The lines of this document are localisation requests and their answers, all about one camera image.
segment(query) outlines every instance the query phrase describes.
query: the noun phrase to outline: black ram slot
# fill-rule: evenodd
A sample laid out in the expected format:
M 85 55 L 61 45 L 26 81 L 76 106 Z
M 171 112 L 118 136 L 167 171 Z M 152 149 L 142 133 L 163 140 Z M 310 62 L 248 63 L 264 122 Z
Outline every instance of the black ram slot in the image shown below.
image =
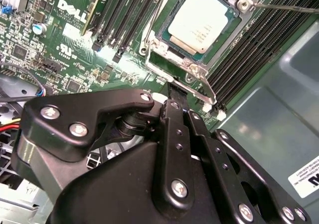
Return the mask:
M 289 3 L 293 5 L 297 5 L 296 3 L 299 0 L 291 0 Z M 264 26 L 261 30 L 259 30 L 256 37 L 252 37 L 250 40 L 251 42 L 248 43 L 248 46 L 246 46 L 245 51 L 238 56 L 233 62 L 231 68 L 228 69 L 227 73 L 225 73 L 223 76 L 219 77 L 215 81 L 214 90 L 216 93 L 221 89 L 221 87 L 225 86 L 229 81 L 230 78 L 233 79 L 234 76 L 236 76 L 236 73 L 240 71 L 240 69 L 245 68 L 245 64 L 250 64 L 251 59 L 254 55 L 260 55 L 261 48 L 259 46 L 265 46 L 265 43 L 269 41 L 269 37 L 272 34 L 281 34 L 276 32 L 276 27 L 281 27 L 280 23 L 282 23 L 282 20 L 290 14 L 289 11 L 284 12 L 277 12 L 272 19 Z
M 298 26 L 296 26 L 295 29 L 291 32 L 295 32 L 296 30 L 298 30 L 302 23 L 305 22 L 309 17 L 310 14 L 304 15 L 303 19 L 301 20 L 301 23 Z M 267 63 L 271 58 L 272 57 L 270 56 L 267 59 L 263 60 L 263 62 Z M 245 77 L 245 79 L 239 85 L 237 85 L 231 92 L 228 92 L 227 95 L 221 97 L 221 102 L 223 104 L 229 103 L 238 94 L 238 92 L 240 92 L 245 87 L 245 85 L 247 85 L 247 83 L 258 73 L 258 71 L 260 71 L 260 69 L 264 66 L 264 63 L 261 62 L 260 65 L 256 66 L 256 68 L 251 71 L 249 76 Z
M 117 54 L 113 58 L 113 61 L 118 62 L 121 59 L 122 55 L 124 54 L 126 48 L 128 47 L 130 41 L 133 39 L 133 37 L 138 29 L 140 22 L 141 22 L 141 19 L 143 19 L 143 16 L 145 16 L 145 13 L 151 8 L 153 1 L 154 0 L 147 0 L 146 1 L 143 8 L 139 12 L 139 15 L 135 18 L 135 21 L 134 21 L 131 29 L 125 35 L 123 42 L 120 44 L 120 48 L 118 49 Z
M 319 0 L 303 0 L 300 6 L 303 7 L 317 7 Z M 274 35 L 271 36 L 269 43 L 272 43 L 273 48 L 265 51 L 260 51 L 261 57 L 255 56 L 251 61 L 254 65 L 249 68 L 249 70 L 244 70 L 239 74 L 230 84 L 222 89 L 219 97 L 220 101 L 223 103 L 228 103 L 233 97 L 253 78 L 258 71 L 274 56 L 276 55 L 282 45 L 294 34 L 297 29 L 309 18 L 310 14 L 303 14 L 293 12 L 288 20 L 282 23 L 279 31 L 276 31 Z
M 120 5 L 117 5 L 112 16 L 111 19 L 105 23 L 105 26 L 103 28 L 103 35 L 107 38 L 108 35 L 110 34 L 114 23 L 116 22 L 116 20 L 118 19 L 122 9 L 124 8 L 125 4 L 127 3 L 128 0 L 119 0 L 120 1 Z
M 96 22 L 96 26 L 92 29 L 93 35 L 96 35 L 96 33 L 102 28 L 102 25 L 104 23 L 104 19 L 107 15 L 107 13 L 112 9 L 114 11 L 116 6 L 111 7 L 113 0 L 108 0 L 108 2 L 105 4 L 104 9 L 101 13 L 100 17 L 97 17 L 94 22 Z
M 128 25 L 130 18 L 133 16 L 133 13 L 135 12 L 136 7 L 138 6 L 139 2 L 141 0 L 133 0 L 129 10 L 126 12 L 124 19 L 119 27 L 117 27 L 112 35 L 112 38 L 109 40 L 108 45 L 111 45 L 112 43 L 112 48 L 116 45 L 118 39 L 122 36 L 122 34 L 125 31 L 126 26 Z
M 273 0 L 272 4 L 283 4 L 285 0 Z M 249 29 L 249 32 L 244 34 L 244 37 L 239 41 L 236 47 L 228 54 L 228 56 L 222 61 L 221 64 L 214 70 L 213 74 L 209 77 L 208 81 L 213 85 L 220 76 L 222 76 L 231 67 L 235 58 L 243 52 L 245 47 L 249 44 L 250 40 L 257 34 L 257 32 L 268 24 L 269 19 L 276 13 L 275 10 L 264 10 L 255 24 Z
M 298 6 L 306 6 L 309 4 L 310 0 L 302 0 L 303 2 L 298 3 L 296 5 Z M 238 64 L 243 65 L 241 69 L 239 69 L 238 72 L 233 74 L 227 74 L 225 79 L 222 79 L 220 82 L 218 82 L 218 88 L 215 90 L 217 95 L 221 95 L 221 91 L 228 91 L 232 87 L 235 86 L 246 74 L 249 72 L 260 60 L 261 57 L 264 55 L 268 55 L 270 53 L 273 53 L 273 47 L 278 43 L 276 43 L 276 40 L 278 39 L 278 35 L 282 36 L 285 33 L 285 30 L 287 30 L 287 25 L 294 24 L 295 20 L 300 16 L 300 13 L 291 12 L 291 11 L 281 11 L 277 14 L 277 17 L 274 17 L 274 20 L 277 21 L 278 17 L 284 17 L 283 20 L 281 20 L 280 23 L 272 22 L 271 32 L 270 35 L 267 37 L 264 43 L 259 43 L 256 45 L 253 51 L 248 51 L 245 55 L 242 56 L 242 60 L 238 61 Z

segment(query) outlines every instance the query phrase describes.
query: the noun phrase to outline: silver screw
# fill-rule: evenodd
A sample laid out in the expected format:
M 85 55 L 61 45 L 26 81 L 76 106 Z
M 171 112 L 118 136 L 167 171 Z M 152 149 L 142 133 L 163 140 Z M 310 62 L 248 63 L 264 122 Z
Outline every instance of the silver screw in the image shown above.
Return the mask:
M 250 208 L 245 204 L 240 204 L 238 206 L 238 209 L 240 211 L 240 214 L 243 216 L 243 218 L 249 222 L 252 222 L 254 220 L 253 213 L 251 212 Z
M 84 137 L 88 134 L 88 129 L 80 123 L 72 124 L 69 129 L 71 134 L 77 137 Z
M 145 101 L 150 101 L 151 100 L 150 97 L 148 95 L 146 95 L 146 94 L 141 94 L 141 98 L 143 100 L 145 100 Z
M 246 11 L 248 9 L 248 1 L 247 0 L 240 0 L 237 4 L 238 9 L 241 11 Z
M 193 116 L 194 116 L 195 119 L 200 119 L 200 117 L 196 113 L 193 113 Z
M 171 189 L 179 198 L 185 198 L 187 196 L 187 187 L 179 180 L 172 181 Z
M 224 132 L 219 132 L 219 133 L 220 133 L 220 136 L 222 136 L 222 138 L 228 139 L 228 136 Z
M 178 103 L 176 102 L 171 102 L 170 105 L 173 106 L 175 109 L 179 109 Z
M 306 217 L 305 217 L 305 215 L 303 214 L 302 211 L 300 211 L 298 208 L 295 208 L 295 212 L 301 218 L 301 220 L 303 220 L 304 222 L 306 221 Z
M 293 212 L 290 211 L 289 208 L 283 207 L 283 212 L 284 212 L 285 216 L 286 216 L 289 220 L 292 220 L 292 221 L 293 221 L 293 220 L 295 219 Z
M 40 111 L 41 115 L 47 119 L 56 119 L 60 117 L 60 111 L 53 107 L 45 107 Z

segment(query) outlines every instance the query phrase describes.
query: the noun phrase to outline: white label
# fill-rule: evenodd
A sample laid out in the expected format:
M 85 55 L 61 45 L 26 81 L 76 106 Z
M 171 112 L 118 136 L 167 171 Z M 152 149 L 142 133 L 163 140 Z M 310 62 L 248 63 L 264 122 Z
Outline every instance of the white label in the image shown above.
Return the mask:
M 301 198 L 319 190 L 319 156 L 288 178 Z

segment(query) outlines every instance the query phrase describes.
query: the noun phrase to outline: green circuit board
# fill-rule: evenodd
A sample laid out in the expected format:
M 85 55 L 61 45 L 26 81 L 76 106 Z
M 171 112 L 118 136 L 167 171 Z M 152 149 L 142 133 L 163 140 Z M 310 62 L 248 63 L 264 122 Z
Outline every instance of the green circuit board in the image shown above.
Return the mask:
M 107 0 L 29 0 L 26 11 L 10 15 L 0 14 L 1 61 L 19 64 L 31 70 L 54 94 L 131 87 L 142 88 L 147 92 L 159 92 L 165 81 L 145 68 L 145 57 L 138 53 L 141 33 L 154 12 L 156 2 L 139 21 L 130 49 L 124 53 L 119 63 L 112 61 L 116 49 L 105 46 L 100 52 L 93 51 L 94 38 L 83 32 L 91 19 L 88 10 L 102 12 L 102 5 L 106 2 Z M 176 2 L 177 0 L 168 0 L 154 24 L 155 31 L 163 24 Z M 39 13 L 44 17 L 37 19 L 43 19 L 47 26 L 44 35 L 36 35 L 32 31 L 35 16 L 39 16 Z M 252 20 L 257 16 L 258 12 L 252 16 Z M 234 19 L 228 30 L 220 35 L 217 45 L 210 50 L 204 62 L 208 62 L 216 53 L 237 24 L 238 20 Z M 59 63 L 60 71 L 52 74 L 43 69 L 41 64 L 44 59 Z M 170 74 L 184 77 L 184 71 L 169 65 L 158 56 L 152 55 L 151 61 Z M 26 75 L 15 69 L 11 71 L 28 80 Z M 195 82 L 192 88 L 198 90 L 199 82 Z M 196 98 L 189 97 L 191 108 L 199 112 L 208 128 L 211 128 L 216 123 L 216 118 L 204 113 L 202 106 L 196 101 Z

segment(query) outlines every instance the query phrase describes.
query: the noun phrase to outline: black cable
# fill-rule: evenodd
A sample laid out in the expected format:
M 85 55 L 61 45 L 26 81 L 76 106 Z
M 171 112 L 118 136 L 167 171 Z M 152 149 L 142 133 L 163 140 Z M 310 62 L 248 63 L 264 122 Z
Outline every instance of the black cable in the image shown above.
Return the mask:
M 0 96 L 3 98 L 10 98 L 7 93 L 0 87 Z M 9 103 L 9 105 L 19 114 L 22 114 L 23 108 L 18 103 Z
M 26 102 L 32 100 L 37 96 L 21 96 L 21 97 L 6 97 L 0 98 L 0 103 L 16 103 L 16 102 Z
M 34 81 L 40 86 L 40 88 L 43 91 L 45 90 L 44 85 L 31 72 L 29 72 L 26 68 L 21 67 L 21 66 L 16 65 L 16 64 L 13 64 L 13 63 L 10 63 L 10 62 L 0 62 L 0 66 L 12 66 L 12 67 L 15 67 L 16 69 L 22 70 L 23 72 L 28 74 L 32 79 L 34 79 Z
M 106 153 L 106 147 L 105 146 L 100 147 L 99 151 L 100 151 L 101 163 L 105 163 L 106 161 L 108 161 L 109 159 Z
M 118 146 L 120 147 L 120 150 L 122 153 L 125 152 L 125 149 L 121 143 L 118 143 Z

